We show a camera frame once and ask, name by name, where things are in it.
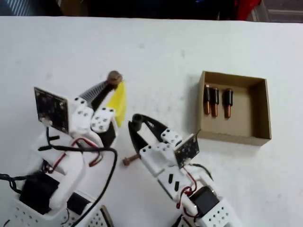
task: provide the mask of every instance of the wire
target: wire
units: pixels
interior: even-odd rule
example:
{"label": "wire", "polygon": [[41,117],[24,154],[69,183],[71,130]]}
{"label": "wire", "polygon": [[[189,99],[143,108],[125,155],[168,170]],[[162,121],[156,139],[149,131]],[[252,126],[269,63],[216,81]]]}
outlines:
{"label": "wire", "polygon": [[8,174],[0,174],[0,180],[3,180],[3,181],[8,181],[9,182],[9,186],[10,188],[20,194],[21,193],[21,190],[19,190],[17,188],[17,184],[16,184],[16,181],[23,181],[23,180],[26,180],[32,176],[34,176],[35,174],[32,174],[32,175],[25,175],[25,176],[15,176],[15,177],[10,177]]}
{"label": "wire", "polygon": [[[71,143],[71,146],[74,146],[79,140],[83,140],[84,142],[86,142],[86,144],[90,145],[91,147],[97,148],[97,145],[95,143],[93,143],[92,141],[90,141],[90,140],[88,140],[86,138],[77,138],[77,139],[75,139]],[[100,152],[98,152],[97,157],[95,157],[92,161],[89,162],[89,167],[93,167],[96,164],[98,164],[102,160],[102,158],[100,158],[100,157],[101,157],[101,154],[100,154]]]}
{"label": "wire", "polygon": [[69,221],[69,219],[70,219],[70,211],[67,208],[66,208],[66,211],[67,211],[67,219],[66,219],[65,222],[62,222],[61,225],[66,224]]}
{"label": "wire", "polygon": [[113,162],[113,166],[110,170],[109,176],[107,178],[107,181],[105,183],[105,186],[101,192],[101,194],[97,197],[97,199],[94,201],[94,203],[87,209],[87,211],[77,220],[73,223],[73,225],[71,227],[75,227],[77,224],[79,224],[87,215],[88,213],[97,205],[97,203],[101,200],[101,198],[103,197],[109,183],[110,180],[113,176],[114,170],[116,168],[116,164],[117,164],[117,159],[118,159],[118,152],[113,149],[113,148],[74,148],[74,147],[67,147],[67,146],[57,146],[57,145],[53,145],[50,143],[50,139],[49,139],[49,128],[46,128],[46,140],[47,143],[50,147],[54,148],[55,150],[62,150],[62,151],[77,151],[77,152],[105,152],[105,151],[110,151],[114,153],[114,162]]}
{"label": "wire", "polygon": [[213,177],[212,177],[210,171],[209,171],[205,166],[203,166],[203,165],[201,165],[201,164],[197,164],[197,163],[193,163],[193,164],[189,164],[189,165],[190,165],[190,166],[200,167],[200,168],[204,169],[205,172],[207,173],[207,175],[210,177],[210,179],[212,179],[212,181],[214,181],[214,179],[213,179]]}
{"label": "wire", "polygon": [[53,145],[50,143],[49,140],[49,128],[46,128],[46,139],[47,143],[51,148],[54,148],[55,150],[61,150],[61,151],[78,151],[78,152],[99,152],[99,151],[112,151],[116,152],[113,148],[99,148],[99,147],[91,147],[91,148],[73,148],[73,147],[67,147],[67,146],[58,146]]}
{"label": "wire", "polygon": [[9,222],[10,222],[10,219],[4,223],[3,227],[5,227]]}
{"label": "wire", "polygon": [[108,179],[105,183],[105,186],[103,188],[103,191],[101,192],[101,194],[98,196],[98,198],[95,200],[95,202],[90,206],[90,208],[88,208],[88,210],[76,221],[74,222],[74,224],[71,226],[71,227],[75,227],[77,224],[80,223],[80,221],[82,221],[86,216],[87,214],[97,205],[97,203],[101,200],[101,198],[103,197],[108,185],[109,185],[109,182],[113,176],[113,173],[114,173],[114,170],[115,170],[115,167],[116,167],[116,164],[117,164],[117,158],[118,158],[118,153],[115,149],[111,149],[111,150],[108,150],[108,151],[111,151],[114,153],[115,157],[114,157],[114,162],[113,162],[113,166],[112,166],[112,169],[110,170],[110,173],[109,173],[109,176],[108,176]]}
{"label": "wire", "polygon": [[191,186],[186,186],[185,188],[182,189],[181,194],[180,194],[180,200],[177,203],[176,207],[177,209],[180,209],[181,207],[181,199],[182,199],[182,195],[185,193],[186,195],[192,195],[196,190],[197,190],[197,182],[194,179],[194,177],[184,168],[184,170],[187,172],[187,174],[189,175],[189,177],[192,179],[192,181],[195,183],[195,189],[193,190],[191,188]]}

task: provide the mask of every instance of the white surface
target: white surface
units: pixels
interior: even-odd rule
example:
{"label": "white surface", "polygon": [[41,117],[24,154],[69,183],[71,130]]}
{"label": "white surface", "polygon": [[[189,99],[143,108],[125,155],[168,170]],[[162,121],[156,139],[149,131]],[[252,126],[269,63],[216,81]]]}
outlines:
{"label": "white surface", "polygon": [[[272,141],[262,147],[199,140],[206,165],[244,226],[300,227],[303,25],[247,22],[0,17],[0,172],[22,173],[42,132],[33,86],[55,83],[74,97],[119,70],[126,119],[156,118],[183,137],[196,128],[202,70],[268,79]],[[119,160],[134,154],[127,123]],[[104,155],[91,194],[102,190],[113,157]],[[0,182],[0,221],[12,193]],[[118,166],[102,199],[116,227],[168,227],[179,211],[143,163]]]}

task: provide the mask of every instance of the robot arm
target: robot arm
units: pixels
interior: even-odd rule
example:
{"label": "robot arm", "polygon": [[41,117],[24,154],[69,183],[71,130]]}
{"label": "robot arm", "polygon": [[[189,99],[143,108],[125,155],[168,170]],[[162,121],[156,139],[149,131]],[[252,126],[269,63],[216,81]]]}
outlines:
{"label": "robot arm", "polygon": [[[149,145],[139,135],[143,123],[157,138],[157,144]],[[141,114],[133,116],[128,128],[140,159],[177,208],[183,207],[185,216],[202,227],[242,226],[211,177],[203,168],[189,163],[199,153],[195,134],[183,140],[172,129]]]}

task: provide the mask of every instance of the open cardboard box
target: open cardboard box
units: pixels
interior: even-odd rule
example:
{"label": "open cardboard box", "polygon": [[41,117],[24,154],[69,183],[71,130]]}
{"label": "open cardboard box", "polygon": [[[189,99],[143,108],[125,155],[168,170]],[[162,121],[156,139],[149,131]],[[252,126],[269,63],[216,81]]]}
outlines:
{"label": "open cardboard box", "polygon": [[[219,88],[218,116],[204,114],[204,86]],[[231,117],[225,119],[222,94],[233,90]],[[266,79],[203,71],[199,83],[198,137],[261,146],[271,140]]]}

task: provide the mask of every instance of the white plastic part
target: white plastic part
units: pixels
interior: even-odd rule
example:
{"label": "white plastic part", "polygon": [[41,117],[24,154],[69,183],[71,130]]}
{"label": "white plastic part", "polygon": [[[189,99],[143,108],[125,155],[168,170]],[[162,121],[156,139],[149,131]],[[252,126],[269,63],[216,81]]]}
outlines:
{"label": "white plastic part", "polygon": [[115,110],[103,107],[97,110],[90,121],[90,126],[97,133],[106,132],[115,118]]}
{"label": "white plastic part", "polygon": [[[184,168],[179,169],[175,161],[175,157],[172,158],[174,150],[177,150],[178,147],[182,146],[180,143],[175,147],[182,138],[170,129],[168,131],[164,131],[161,138],[165,142],[171,144],[159,143],[154,146],[146,146],[140,150],[141,159],[151,174],[158,179],[161,186],[173,201],[179,202],[182,190],[186,186],[191,186],[192,189],[194,187],[194,182],[191,177],[187,174]],[[208,186],[220,201],[212,210],[203,216],[203,218],[197,219],[196,223],[202,227],[241,227],[241,222],[237,218],[236,213],[220,194],[219,188],[205,170],[196,166],[185,165],[184,167],[198,183],[201,183],[202,186]],[[195,216],[198,214],[196,205],[186,194],[183,194],[181,197],[181,205],[186,208],[187,213],[190,215]],[[220,216],[217,216],[215,213],[218,214],[218,209],[222,209],[222,207],[223,210],[226,211],[225,214],[221,213]]]}
{"label": "white plastic part", "polygon": [[93,109],[79,106],[71,117],[70,134],[87,134],[91,131],[90,121],[94,114]]}
{"label": "white plastic part", "polygon": [[166,192],[176,202],[179,201],[182,189],[193,184],[187,174],[181,172],[178,166],[166,167],[157,178]]}
{"label": "white plastic part", "polygon": [[[89,203],[83,213],[92,205]],[[42,215],[27,205],[21,203],[18,197],[14,198],[14,208],[6,227],[70,227],[80,218],[80,215],[62,207],[60,210],[51,210]],[[93,210],[77,225],[79,227],[110,227],[99,206]]]}
{"label": "white plastic part", "polygon": [[160,147],[160,144],[157,146],[146,146],[139,151],[142,162],[154,177],[168,165],[168,161],[157,148]]}
{"label": "white plastic part", "polygon": [[14,199],[14,208],[8,227],[59,227],[64,216],[65,207],[40,214],[32,208]]}
{"label": "white plastic part", "polygon": [[49,207],[51,209],[62,207],[85,175],[83,155],[80,152],[67,152],[66,160],[68,160],[69,167],[65,177],[60,181],[57,190],[50,198]]}
{"label": "white plastic part", "polygon": [[241,227],[235,211],[226,199],[222,199],[207,214],[196,221],[202,227]]}
{"label": "white plastic part", "polygon": [[163,133],[161,133],[161,139],[164,142],[167,142],[167,143],[175,146],[182,140],[182,137],[175,131],[173,131],[171,129],[166,129]]}

